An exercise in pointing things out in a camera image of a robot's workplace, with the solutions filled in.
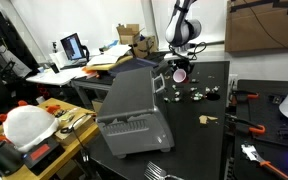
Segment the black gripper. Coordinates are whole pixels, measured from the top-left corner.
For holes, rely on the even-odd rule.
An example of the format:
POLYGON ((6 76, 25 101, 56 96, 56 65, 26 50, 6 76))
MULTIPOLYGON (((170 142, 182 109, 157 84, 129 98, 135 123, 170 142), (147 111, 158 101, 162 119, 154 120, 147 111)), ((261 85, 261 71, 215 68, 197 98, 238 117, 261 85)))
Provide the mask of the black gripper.
POLYGON ((168 65, 172 73, 176 70, 182 69, 186 74, 191 74, 194 69, 194 64, 188 58, 177 57, 168 61, 168 65))

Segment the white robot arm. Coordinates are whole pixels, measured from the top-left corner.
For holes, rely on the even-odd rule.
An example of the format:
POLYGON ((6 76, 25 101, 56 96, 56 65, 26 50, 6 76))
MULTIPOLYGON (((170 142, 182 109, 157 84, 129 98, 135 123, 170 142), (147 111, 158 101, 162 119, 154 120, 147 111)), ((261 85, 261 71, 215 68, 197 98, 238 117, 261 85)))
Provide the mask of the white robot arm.
POLYGON ((187 20, 190 6, 197 0, 176 0, 173 12, 165 31, 165 39, 169 49, 179 59, 172 65, 173 71, 183 69, 187 74, 193 71, 194 65, 187 57, 178 54, 175 49, 185 46, 190 40, 197 38, 201 33, 201 23, 197 19, 187 20))

